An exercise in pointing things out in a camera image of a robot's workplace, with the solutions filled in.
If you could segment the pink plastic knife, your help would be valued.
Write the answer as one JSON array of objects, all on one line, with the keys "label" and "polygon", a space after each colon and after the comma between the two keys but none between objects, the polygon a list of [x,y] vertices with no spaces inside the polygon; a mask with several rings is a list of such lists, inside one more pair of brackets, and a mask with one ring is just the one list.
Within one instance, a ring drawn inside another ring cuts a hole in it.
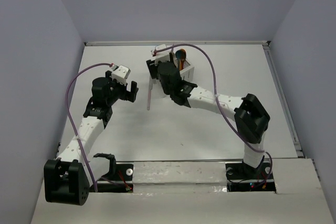
[{"label": "pink plastic knife", "polygon": [[153,80],[151,77],[149,77],[149,86],[148,86],[148,99],[147,99],[147,110],[150,110],[151,106],[151,93],[152,93],[152,88],[153,88]]}]

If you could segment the blue plastic spoon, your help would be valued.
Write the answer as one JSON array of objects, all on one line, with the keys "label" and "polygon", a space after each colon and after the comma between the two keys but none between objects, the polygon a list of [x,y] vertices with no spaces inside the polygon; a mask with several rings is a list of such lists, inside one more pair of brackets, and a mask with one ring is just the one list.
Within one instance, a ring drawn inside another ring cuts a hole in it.
[{"label": "blue plastic spoon", "polygon": [[179,49],[179,50],[177,50],[177,51],[175,52],[175,56],[176,56],[176,58],[177,58],[178,60],[181,58],[181,56],[182,56],[181,49]]}]

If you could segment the orange-red plastic spoon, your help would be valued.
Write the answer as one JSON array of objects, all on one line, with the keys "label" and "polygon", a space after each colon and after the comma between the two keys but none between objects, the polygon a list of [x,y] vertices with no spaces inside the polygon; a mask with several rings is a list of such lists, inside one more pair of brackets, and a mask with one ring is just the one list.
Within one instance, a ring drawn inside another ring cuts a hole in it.
[{"label": "orange-red plastic spoon", "polygon": [[186,51],[184,49],[181,49],[181,52],[182,52],[181,60],[185,60],[186,59]]}]

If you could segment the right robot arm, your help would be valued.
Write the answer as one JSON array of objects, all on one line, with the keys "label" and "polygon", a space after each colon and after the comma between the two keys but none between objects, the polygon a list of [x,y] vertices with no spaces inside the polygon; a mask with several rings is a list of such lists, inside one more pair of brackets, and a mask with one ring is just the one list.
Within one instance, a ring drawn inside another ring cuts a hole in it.
[{"label": "right robot arm", "polygon": [[155,63],[147,60],[150,76],[158,80],[164,94],[171,100],[188,108],[203,109],[221,114],[225,120],[232,120],[238,137],[244,141],[244,157],[241,171],[253,178],[261,171],[265,159],[264,133],[268,130],[270,115],[253,94],[245,97],[214,94],[204,88],[183,80],[174,63]]}]

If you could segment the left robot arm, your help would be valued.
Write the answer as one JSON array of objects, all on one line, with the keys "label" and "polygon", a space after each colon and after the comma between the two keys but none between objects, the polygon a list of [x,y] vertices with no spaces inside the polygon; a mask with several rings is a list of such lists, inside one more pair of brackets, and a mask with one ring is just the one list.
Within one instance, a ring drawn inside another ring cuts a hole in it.
[{"label": "left robot arm", "polygon": [[44,165],[47,202],[82,206],[90,189],[98,189],[98,179],[115,176],[113,154],[96,153],[93,157],[89,154],[112,117],[112,106],[118,100],[134,102],[136,99],[137,83],[132,81],[131,89],[127,89],[130,72],[128,67],[120,65],[92,81],[92,96],[79,127],[74,129],[74,137],[55,159],[49,159]]}]

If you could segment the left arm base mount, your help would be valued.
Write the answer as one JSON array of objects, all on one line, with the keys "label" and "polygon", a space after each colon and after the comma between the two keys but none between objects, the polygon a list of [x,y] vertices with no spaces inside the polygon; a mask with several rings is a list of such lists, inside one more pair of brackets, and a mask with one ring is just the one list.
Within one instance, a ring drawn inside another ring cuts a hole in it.
[{"label": "left arm base mount", "polygon": [[131,163],[116,164],[115,172],[103,175],[97,182],[99,193],[132,193],[134,166]]}]

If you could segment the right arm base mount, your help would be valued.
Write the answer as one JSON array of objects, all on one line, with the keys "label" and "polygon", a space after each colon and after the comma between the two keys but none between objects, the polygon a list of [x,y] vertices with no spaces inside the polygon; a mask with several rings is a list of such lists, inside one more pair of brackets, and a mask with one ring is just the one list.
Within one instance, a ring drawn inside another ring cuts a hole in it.
[{"label": "right arm base mount", "polygon": [[228,192],[276,192],[273,174],[269,175],[268,162],[263,163],[257,171],[250,170],[243,163],[227,163],[225,169]]}]

